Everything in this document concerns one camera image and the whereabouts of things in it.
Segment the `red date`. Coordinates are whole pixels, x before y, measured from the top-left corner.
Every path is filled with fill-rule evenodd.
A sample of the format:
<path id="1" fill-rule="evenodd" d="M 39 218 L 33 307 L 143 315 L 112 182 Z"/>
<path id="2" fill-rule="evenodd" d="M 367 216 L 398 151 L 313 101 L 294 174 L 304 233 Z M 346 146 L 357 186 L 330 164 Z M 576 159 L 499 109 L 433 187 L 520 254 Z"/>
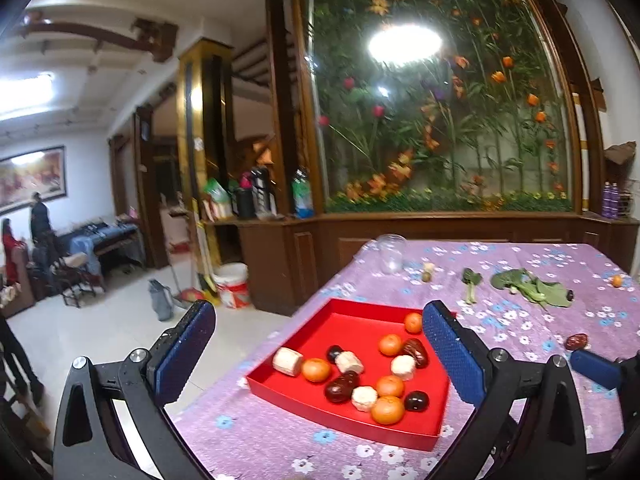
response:
<path id="1" fill-rule="evenodd" d="M 578 333 L 568 336 L 564 341 L 564 348 L 568 351 L 585 349 L 588 346 L 588 335 Z"/>
<path id="2" fill-rule="evenodd" d="M 414 362 L 416 362 L 416 368 L 419 370 L 427 367 L 430 362 L 430 358 L 428 357 L 424 344 L 422 344 L 422 341 L 418 338 L 407 339 L 402 344 L 401 353 L 411 356 L 414 359 Z"/>

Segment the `dark round plum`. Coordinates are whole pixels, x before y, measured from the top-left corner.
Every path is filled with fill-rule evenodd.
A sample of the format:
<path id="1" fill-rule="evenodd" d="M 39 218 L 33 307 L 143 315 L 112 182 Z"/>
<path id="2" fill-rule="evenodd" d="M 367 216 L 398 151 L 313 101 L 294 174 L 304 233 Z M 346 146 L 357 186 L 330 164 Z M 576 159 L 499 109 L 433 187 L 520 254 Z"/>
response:
<path id="1" fill-rule="evenodd" d="M 404 400 L 405 410 L 408 412 L 423 413 L 430 406 L 430 397 L 421 390 L 410 391 Z"/>

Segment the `orange mandarin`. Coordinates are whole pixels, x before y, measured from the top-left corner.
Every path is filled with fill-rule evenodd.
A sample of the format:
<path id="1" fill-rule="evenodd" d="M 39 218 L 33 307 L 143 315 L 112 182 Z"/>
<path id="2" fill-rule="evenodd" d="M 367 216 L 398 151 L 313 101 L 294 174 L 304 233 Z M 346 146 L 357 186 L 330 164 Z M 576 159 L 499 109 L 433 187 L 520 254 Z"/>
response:
<path id="1" fill-rule="evenodd" d="M 378 341 L 378 351 L 383 356 L 398 356 L 404 341 L 397 334 L 387 334 Z"/>
<path id="2" fill-rule="evenodd" d="M 412 312 L 406 315 L 404 321 L 405 330 L 409 334 L 422 333 L 422 315 L 420 313 Z"/>

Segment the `purple floral tablecloth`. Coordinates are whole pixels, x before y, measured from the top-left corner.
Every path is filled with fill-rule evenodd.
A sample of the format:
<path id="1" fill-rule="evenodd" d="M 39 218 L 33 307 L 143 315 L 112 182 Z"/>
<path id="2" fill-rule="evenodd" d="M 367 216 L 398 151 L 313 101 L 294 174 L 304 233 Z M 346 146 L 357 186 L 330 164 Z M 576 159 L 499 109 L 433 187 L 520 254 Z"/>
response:
<path id="1" fill-rule="evenodd" d="M 369 242 L 176 424 L 214 479 L 634 479 L 639 286 L 585 244 Z"/>

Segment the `far small orange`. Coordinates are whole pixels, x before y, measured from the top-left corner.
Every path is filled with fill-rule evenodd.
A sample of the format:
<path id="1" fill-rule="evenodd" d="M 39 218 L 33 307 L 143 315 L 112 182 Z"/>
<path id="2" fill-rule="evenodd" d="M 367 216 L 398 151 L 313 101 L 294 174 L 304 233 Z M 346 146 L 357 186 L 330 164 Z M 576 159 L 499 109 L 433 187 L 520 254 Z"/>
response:
<path id="1" fill-rule="evenodd" d="M 611 284 L 615 288 L 623 286 L 623 277 L 620 274 L 616 274 L 611 278 Z"/>

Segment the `large green leaf vegetable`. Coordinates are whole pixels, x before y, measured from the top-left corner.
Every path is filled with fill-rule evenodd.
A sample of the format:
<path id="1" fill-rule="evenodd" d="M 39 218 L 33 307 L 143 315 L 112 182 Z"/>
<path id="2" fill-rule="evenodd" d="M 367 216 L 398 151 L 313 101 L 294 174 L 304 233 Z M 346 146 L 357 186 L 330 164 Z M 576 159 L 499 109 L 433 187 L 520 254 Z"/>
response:
<path id="1" fill-rule="evenodd" d="M 567 301 L 569 289 L 559 282 L 544 282 L 524 268 L 506 270 L 494 274 L 490 284 L 495 289 L 507 289 L 520 294 L 532 304 L 548 307 L 569 308 L 573 301 Z"/>

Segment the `small bok choy stalk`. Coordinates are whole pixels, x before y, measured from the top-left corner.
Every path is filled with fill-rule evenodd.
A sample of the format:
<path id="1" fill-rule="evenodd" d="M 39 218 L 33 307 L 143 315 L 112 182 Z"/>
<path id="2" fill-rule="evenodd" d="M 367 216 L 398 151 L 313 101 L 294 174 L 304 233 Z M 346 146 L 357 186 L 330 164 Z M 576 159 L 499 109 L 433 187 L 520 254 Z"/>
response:
<path id="1" fill-rule="evenodd" d="M 475 304 L 475 289 L 483 281 L 482 274 L 475 272 L 471 268 L 464 268 L 461 281 L 466 286 L 465 302 L 467 304 Z"/>

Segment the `purple bottles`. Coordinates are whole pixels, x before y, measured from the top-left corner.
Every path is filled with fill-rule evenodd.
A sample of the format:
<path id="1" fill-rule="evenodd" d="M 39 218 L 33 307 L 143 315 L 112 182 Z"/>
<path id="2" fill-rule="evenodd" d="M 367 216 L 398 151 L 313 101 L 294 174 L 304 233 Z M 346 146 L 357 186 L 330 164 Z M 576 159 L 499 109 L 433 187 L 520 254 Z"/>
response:
<path id="1" fill-rule="evenodd" d="M 606 181 L 602 194 L 602 216 L 608 219 L 618 218 L 620 191 L 616 183 Z"/>

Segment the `white plastic bucket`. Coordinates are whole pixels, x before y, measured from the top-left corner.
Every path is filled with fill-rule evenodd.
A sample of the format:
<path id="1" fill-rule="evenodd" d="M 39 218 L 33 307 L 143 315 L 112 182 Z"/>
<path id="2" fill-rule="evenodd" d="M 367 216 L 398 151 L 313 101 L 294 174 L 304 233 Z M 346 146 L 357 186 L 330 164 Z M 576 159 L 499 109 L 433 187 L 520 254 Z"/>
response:
<path id="1" fill-rule="evenodd" d="M 227 263 L 214 270 L 214 283 L 222 304 L 230 309 L 243 309 L 252 304 L 248 289 L 248 269 L 242 262 Z"/>

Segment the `clear plastic cup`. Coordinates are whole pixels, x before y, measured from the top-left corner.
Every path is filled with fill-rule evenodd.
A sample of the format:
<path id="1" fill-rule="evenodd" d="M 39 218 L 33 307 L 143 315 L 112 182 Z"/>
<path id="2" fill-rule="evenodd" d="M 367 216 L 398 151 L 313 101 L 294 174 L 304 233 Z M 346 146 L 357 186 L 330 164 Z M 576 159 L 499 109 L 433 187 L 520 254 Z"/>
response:
<path id="1" fill-rule="evenodd" d="M 384 234 L 376 239 L 380 269 L 384 274 L 397 274 L 404 268 L 407 241 L 399 234 Z"/>

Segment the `green label bottle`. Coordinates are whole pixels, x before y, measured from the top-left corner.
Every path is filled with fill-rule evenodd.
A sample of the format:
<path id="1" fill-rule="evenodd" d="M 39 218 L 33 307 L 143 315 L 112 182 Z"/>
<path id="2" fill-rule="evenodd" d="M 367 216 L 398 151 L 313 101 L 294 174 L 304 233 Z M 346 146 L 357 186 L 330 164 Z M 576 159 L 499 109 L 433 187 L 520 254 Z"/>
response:
<path id="1" fill-rule="evenodd" d="M 299 219 L 310 218 L 314 215 L 311 186 L 306 172 L 302 168 L 295 171 L 292 182 L 295 214 Z"/>

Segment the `flower garden glass panel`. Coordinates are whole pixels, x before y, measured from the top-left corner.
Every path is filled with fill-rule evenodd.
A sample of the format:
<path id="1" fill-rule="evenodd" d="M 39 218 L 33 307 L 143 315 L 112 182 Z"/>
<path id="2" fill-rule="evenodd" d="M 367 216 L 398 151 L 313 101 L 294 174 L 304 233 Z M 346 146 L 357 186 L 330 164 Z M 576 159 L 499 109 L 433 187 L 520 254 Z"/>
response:
<path id="1" fill-rule="evenodd" d="M 532 0 L 296 0 L 326 210 L 569 212 L 566 81 Z"/>

